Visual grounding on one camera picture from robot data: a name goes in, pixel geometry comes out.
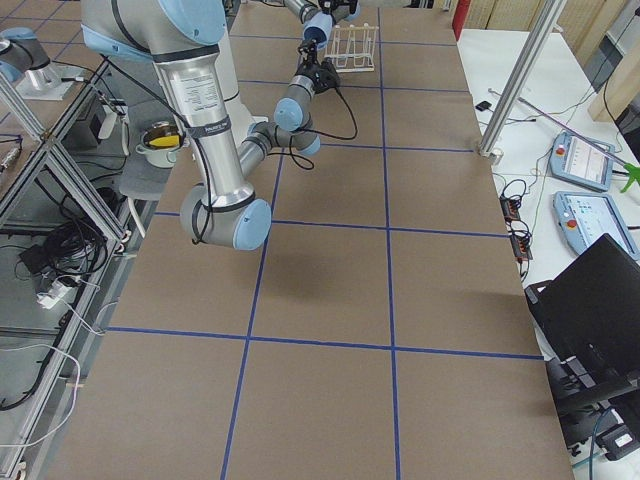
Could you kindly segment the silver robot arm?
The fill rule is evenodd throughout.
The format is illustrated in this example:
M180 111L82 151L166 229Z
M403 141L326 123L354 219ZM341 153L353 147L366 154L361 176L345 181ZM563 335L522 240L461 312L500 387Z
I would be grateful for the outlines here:
M247 177L277 147L312 155L320 147L310 104L340 85L328 59L317 58L336 18L334 7L288 1L304 25L304 60L274 111L236 142L216 63L226 28L221 1L84 1L85 44L104 57L152 63L179 127L190 140L202 181L182 203L181 224L195 243L236 250L260 247L271 228L271 207Z
M314 40L319 50L326 47L334 26L342 20L353 20L360 13L358 0L284 0L283 5L303 25L303 39Z

